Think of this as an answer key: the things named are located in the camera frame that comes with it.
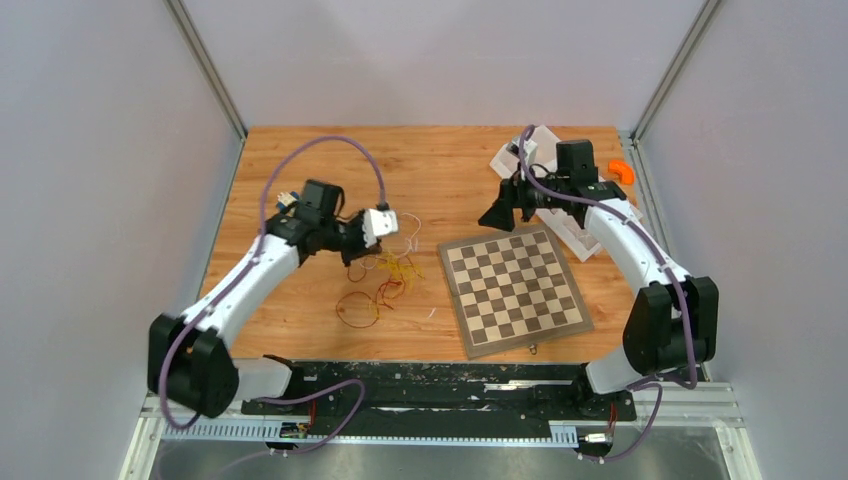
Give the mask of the white three-compartment tray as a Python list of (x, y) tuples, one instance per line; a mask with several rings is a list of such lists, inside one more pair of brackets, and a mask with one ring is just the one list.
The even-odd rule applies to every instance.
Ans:
[(567, 210), (538, 209), (534, 216), (584, 262), (603, 248), (600, 229), (590, 226), (591, 218), (605, 216), (612, 222), (621, 223), (628, 232), (631, 225), (639, 223), (640, 214), (633, 209), (616, 182), (600, 176), (591, 141), (560, 141), (547, 129), (543, 130), (541, 137), (537, 137), (535, 131), (534, 125), (526, 127), (504, 145), (491, 166), (501, 177), (500, 182), (503, 179), (517, 180), (520, 176), (554, 175), (566, 179), (568, 187), (564, 195), (546, 190), (532, 180), (543, 193), (570, 202)]

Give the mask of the wooden chessboard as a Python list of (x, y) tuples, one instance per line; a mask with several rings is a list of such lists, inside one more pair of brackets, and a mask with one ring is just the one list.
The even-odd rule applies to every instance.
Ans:
[(445, 242), (438, 254), (468, 359), (594, 329), (559, 239), (543, 225)]

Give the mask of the orange curved plastic piece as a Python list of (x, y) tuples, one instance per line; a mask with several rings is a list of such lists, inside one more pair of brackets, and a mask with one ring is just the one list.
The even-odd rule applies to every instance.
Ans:
[(635, 183), (636, 175), (633, 168), (624, 160), (614, 159), (608, 162), (607, 170), (617, 176), (619, 181), (626, 185)]

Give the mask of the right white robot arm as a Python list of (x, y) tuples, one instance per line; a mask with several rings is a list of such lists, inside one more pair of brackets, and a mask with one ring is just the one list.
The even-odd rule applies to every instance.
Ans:
[(621, 346), (582, 365), (573, 380), (573, 408), (596, 417), (609, 407), (611, 394), (654, 379), (695, 388), (699, 364), (715, 355), (716, 283), (691, 275), (662, 250), (618, 184), (601, 180), (590, 141), (558, 142), (553, 169), (534, 163), (536, 147), (526, 135), (504, 146), (509, 170), (479, 225), (511, 231), (516, 211), (523, 220), (542, 209), (561, 211), (600, 242), (635, 296)]

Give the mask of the white blue toy car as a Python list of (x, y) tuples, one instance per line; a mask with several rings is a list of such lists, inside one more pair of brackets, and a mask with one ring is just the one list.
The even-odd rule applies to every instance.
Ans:
[(300, 200), (300, 196), (295, 191), (281, 192), (277, 196), (276, 207), (280, 214), (287, 214), (295, 208)]

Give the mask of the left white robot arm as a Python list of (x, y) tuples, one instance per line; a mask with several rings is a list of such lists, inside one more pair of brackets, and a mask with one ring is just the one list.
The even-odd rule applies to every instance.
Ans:
[(215, 418), (234, 401), (267, 398), (282, 414), (300, 410), (306, 388), (291, 364), (273, 355), (236, 360), (231, 348), (266, 298), (320, 251), (337, 252), (345, 266), (381, 250), (399, 230), (387, 204), (338, 215), (344, 191), (308, 180), (298, 194), (283, 193), (277, 213), (252, 245), (204, 297), (178, 315), (159, 315), (148, 337), (147, 384), (165, 402)]

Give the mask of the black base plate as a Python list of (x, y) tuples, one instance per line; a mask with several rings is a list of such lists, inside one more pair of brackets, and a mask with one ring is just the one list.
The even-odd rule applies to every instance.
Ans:
[(552, 421), (588, 421), (605, 427), (611, 418), (636, 418), (631, 394), (596, 396), (573, 380), (576, 364), (296, 361), (284, 396), (304, 397), (343, 380), (348, 386), (298, 406), (248, 401), (247, 415), (300, 415), (312, 430), (330, 433), (348, 413), (343, 429), (353, 434), (539, 435)]

